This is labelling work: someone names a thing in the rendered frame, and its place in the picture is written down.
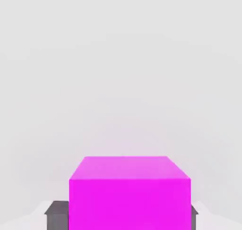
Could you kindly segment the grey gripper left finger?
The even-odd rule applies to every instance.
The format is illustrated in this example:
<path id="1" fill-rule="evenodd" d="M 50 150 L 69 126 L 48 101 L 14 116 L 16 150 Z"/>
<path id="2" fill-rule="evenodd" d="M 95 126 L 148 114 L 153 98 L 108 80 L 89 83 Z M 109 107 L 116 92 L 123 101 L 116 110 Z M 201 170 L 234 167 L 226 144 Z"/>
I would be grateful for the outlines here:
<path id="1" fill-rule="evenodd" d="M 69 202 L 41 203 L 18 224 L 18 230 L 69 230 Z"/>

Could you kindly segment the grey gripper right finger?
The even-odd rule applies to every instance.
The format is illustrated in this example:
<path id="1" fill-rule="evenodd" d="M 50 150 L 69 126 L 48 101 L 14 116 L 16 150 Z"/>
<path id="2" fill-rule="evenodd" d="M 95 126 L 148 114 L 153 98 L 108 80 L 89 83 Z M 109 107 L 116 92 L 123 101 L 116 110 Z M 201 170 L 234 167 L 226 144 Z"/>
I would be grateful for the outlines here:
<path id="1" fill-rule="evenodd" d="M 211 213 L 201 202 L 192 203 L 195 211 L 192 218 L 193 230 L 227 230 L 227 225 L 217 215 Z"/>

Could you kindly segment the small magenta cube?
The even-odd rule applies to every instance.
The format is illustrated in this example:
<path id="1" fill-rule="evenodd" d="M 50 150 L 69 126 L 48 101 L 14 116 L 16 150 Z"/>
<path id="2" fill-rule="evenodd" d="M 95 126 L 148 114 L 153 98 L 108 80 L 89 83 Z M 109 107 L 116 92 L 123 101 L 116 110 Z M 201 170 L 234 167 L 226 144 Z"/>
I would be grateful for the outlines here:
<path id="1" fill-rule="evenodd" d="M 166 156 L 87 156 L 69 179 L 69 230 L 191 230 L 191 179 Z"/>

